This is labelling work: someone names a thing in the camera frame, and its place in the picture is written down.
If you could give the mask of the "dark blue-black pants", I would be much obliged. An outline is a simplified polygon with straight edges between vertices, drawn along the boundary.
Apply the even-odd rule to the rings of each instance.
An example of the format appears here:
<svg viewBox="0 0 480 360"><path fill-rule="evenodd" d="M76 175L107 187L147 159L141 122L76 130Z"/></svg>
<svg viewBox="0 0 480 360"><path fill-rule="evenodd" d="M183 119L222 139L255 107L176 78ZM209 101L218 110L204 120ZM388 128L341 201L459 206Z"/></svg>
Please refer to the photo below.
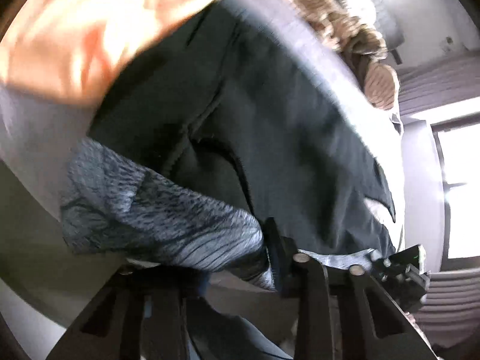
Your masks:
<svg viewBox="0 0 480 360"><path fill-rule="evenodd" d="M66 244L265 289L267 223L333 267L392 255L366 202L394 216L393 196L338 100L253 10L214 2L107 92L68 165Z"/></svg>

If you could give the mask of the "grey curtain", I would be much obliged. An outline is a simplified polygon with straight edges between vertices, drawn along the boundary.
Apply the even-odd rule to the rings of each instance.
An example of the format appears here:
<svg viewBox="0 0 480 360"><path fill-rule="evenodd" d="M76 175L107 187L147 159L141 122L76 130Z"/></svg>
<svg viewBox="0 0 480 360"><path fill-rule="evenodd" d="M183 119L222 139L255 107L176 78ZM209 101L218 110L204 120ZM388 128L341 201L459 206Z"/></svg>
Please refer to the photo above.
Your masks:
<svg viewBox="0 0 480 360"><path fill-rule="evenodd" d="M479 96L479 51L437 58L399 73L400 115L477 98Z"/></svg>

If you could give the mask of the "lavender embossed bedspread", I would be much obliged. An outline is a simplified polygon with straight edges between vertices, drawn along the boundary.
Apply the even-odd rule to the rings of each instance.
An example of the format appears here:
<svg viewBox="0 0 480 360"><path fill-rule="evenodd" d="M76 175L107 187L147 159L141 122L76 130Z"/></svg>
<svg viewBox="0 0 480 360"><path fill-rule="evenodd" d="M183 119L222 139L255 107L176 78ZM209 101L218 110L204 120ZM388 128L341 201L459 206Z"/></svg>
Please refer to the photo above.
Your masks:
<svg viewBox="0 0 480 360"><path fill-rule="evenodd" d="M1 40L27 0L1 0ZM393 198L389 214L379 201L364 201L368 210L391 233L404 226L404 175L400 131L394 111L377 111L353 81L346 63L324 47L316 35L282 0L234 0L248 16L256 17L301 63L302 69L336 102L342 116L382 168ZM99 105L54 102L1 83L1 160L25 189L52 216L59 216L59 194L72 149L86 135L86 126Z"/></svg>

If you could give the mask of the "beige striped garment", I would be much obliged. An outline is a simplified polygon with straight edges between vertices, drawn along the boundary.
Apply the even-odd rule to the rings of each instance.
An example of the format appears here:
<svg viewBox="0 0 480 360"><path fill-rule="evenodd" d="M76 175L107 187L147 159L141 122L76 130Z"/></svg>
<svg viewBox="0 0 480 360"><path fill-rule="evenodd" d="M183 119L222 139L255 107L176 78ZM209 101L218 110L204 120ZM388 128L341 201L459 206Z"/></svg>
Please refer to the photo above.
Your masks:
<svg viewBox="0 0 480 360"><path fill-rule="evenodd" d="M382 63L387 56L383 35L372 24L341 7L337 0L285 1L323 46L342 57L369 103L379 110L393 110L400 82L395 69Z"/></svg>

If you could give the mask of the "white round pillow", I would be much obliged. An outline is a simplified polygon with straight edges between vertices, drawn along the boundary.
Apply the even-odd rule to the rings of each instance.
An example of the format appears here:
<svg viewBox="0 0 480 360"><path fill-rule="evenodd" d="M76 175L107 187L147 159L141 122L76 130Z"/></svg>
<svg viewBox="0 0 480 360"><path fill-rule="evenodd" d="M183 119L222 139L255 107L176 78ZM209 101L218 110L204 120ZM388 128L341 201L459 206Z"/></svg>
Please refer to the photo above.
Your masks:
<svg viewBox="0 0 480 360"><path fill-rule="evenodd" d="M374 26L377 9L372 0L337 0L349 16L356 16L362 24Z"/></svg>

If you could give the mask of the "orange peach garment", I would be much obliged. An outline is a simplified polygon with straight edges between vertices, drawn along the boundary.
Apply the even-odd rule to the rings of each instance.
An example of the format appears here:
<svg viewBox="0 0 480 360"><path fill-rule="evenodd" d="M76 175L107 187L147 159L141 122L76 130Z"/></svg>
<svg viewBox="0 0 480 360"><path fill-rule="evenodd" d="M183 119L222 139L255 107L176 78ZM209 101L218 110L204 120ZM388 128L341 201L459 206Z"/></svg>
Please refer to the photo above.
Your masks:
<svg viewBox="0 0 480 360"><path fill-rule="evenodd" d="M1 39L1 83L89 107L126 65L215 0L27 0Z"/></svg>

